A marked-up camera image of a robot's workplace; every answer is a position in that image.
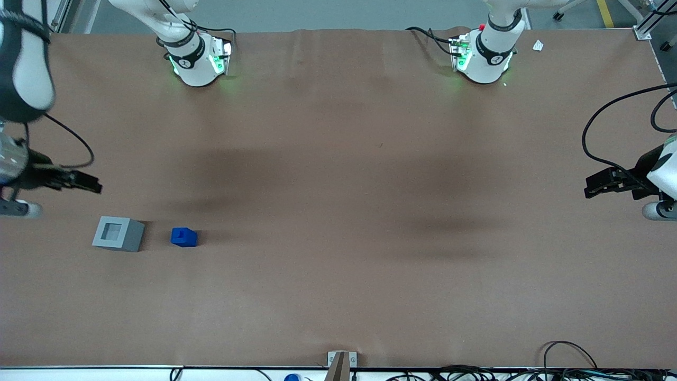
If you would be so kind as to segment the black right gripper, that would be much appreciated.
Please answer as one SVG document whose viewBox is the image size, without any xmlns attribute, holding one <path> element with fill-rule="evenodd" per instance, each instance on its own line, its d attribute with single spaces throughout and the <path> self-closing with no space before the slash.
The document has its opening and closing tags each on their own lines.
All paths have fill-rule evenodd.
<svg viewBox="0 0 677 381">
<path fill-rule="evenodd" d="M 103 190 L 102 184 L 95 176 L 77 170 L 61 171 L 48 156 L 30 149 L 25 139 L 19 139 L 19 153 L 21 190 L 46 187 L 60 191 L 67 188 L 95 194 L 100 194 Z"/>
</svg>

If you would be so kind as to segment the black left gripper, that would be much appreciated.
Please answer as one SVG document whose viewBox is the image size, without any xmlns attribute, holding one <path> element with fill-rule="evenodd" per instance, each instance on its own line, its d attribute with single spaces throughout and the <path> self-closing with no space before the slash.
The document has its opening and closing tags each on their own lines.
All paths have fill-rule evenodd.
<svg viewBox="0 0 677 381">
<path fill-rule="evenodd" d="M 649 196 L 660 196 L 661 191 L 651 183 L 647 175 L 658 162 L 663 146 L 641 155 L 630 172 L 642 185 L 633 184 L 633 180 L 617 167 L 607 167 L 585 179 L 585 198 L 593 198 L 607 193 L 632 192 L 633 200 L 640 200 Z"/>
</svg>

